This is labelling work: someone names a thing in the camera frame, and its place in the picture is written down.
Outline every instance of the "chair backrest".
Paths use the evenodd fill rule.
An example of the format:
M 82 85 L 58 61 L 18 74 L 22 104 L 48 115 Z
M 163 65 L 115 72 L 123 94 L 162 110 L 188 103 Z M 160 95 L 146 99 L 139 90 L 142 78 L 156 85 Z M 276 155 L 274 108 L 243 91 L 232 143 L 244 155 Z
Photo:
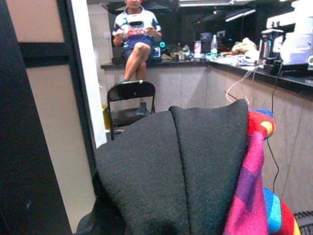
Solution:
M 123 82 L 113 86 L 107 94 L 108 103 L 141 97 L 155 96 L 154 85 L 146 81 Z

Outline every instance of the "black door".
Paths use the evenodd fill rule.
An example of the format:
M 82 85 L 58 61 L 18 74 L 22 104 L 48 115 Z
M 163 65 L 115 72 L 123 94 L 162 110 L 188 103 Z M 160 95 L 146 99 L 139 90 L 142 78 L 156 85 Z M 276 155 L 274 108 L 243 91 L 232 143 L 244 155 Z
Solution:
M 5 0 L 0 0 L 0 234 L 71 234 Z

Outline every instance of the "green light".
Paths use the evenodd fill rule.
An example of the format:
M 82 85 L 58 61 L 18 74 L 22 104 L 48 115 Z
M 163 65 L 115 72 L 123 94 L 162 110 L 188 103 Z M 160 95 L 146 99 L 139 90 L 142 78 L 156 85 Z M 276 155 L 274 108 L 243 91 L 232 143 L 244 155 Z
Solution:
M 160 47 L 165 48 L 165 42 L 160 42 Z

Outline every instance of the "blue shorts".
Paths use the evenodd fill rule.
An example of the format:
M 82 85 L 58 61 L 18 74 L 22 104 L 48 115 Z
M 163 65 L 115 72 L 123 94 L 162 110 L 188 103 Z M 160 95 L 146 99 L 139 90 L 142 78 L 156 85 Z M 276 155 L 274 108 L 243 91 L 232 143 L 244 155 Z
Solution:
M 153 62 L 153 56 L 156 52 L 156 50 L 153 47 L 150 47 L 151 51 L 150 51 L 150 55 L 148 60 L 146 61 L 147 64 L 150 64 Z M 123 53 L 122 53 L 122 58 L 125 62 L 127 62 L 128 58 L 130 57 L 131 53 L 133 52 L 134 48 L 130 47 L 130 48 L 126 48 L 124 49 Z

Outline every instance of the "black folding chair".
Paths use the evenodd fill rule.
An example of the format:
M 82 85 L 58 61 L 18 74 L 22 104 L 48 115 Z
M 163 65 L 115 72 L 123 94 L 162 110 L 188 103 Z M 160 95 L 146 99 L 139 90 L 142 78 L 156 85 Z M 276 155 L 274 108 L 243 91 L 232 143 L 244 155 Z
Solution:
M 155 95 L 156 89 L 154 85 L 146 81 L 132 81 L 123 82 L 114 85 L 107 94 L 108 99 L 108 113 L 110 117 L 110 131 L 111 139 L 114 140 L 114 128 L 121 126 L 128 126 L 135 121 L 142 119 L 155 113 Z M 151 105 L 151 113 L 147 110 L 144 115 L 137 115 L 138 108 L 131 108 L 125 110 L 111 111 L 110 102 L 119 100 L 128 100 L 142 97 L 153 97 Z

